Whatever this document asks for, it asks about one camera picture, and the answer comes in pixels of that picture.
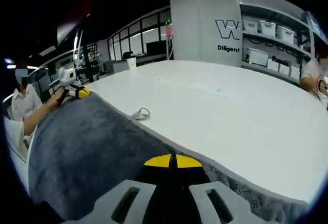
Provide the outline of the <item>person's left hand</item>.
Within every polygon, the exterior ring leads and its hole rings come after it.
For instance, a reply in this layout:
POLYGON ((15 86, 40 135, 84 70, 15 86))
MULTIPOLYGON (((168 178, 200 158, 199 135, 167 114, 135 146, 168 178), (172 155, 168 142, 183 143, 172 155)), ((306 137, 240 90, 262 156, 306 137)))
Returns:
POLYGON ((60 106, 67 96, 69 96, 69 91, 64 87, 59 87, 52 96, 52 102, 56 106, 60 106))

